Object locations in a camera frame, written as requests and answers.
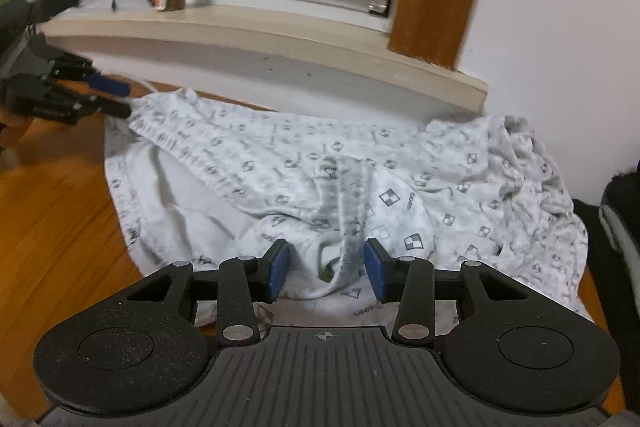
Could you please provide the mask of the beige window sill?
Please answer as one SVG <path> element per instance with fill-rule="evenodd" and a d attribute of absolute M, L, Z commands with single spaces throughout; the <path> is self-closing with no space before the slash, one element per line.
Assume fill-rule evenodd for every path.
<path fill-rule="evenodd" d="M 43 25 L 51 37 L 124 38 L 220 46 L 368 77 L 480 113 L 488 88 L 462 72 L 392 52 L 378 31 L 311 16 L 237 6 L 182 12 L 76 11 Z"/>

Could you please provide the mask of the white patterned garment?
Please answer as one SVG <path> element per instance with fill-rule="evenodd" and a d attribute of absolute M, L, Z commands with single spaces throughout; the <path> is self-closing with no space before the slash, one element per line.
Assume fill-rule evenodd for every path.
<path fill-rule="evenodd" d="M 364 269 L 368 239 L 441 270 L 484 262 L 584 311 L 586 228 L 522 118 L 392 127 L 153 93 L 106 122 L 104 168 L 143 274 L 292 245 L 278 300 L 257 307 L 262 327 L 392 325 L 396 307 Z"/>

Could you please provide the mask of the black grey bag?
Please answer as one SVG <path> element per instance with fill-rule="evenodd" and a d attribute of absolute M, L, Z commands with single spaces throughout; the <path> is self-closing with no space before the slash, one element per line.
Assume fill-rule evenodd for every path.
<path fill-rule="evenodd" d="M 611 335 L 639 341 L 639 173 L 616 174 L 599 205 L 574 202 L 588 234 L 587 267 Z"/>

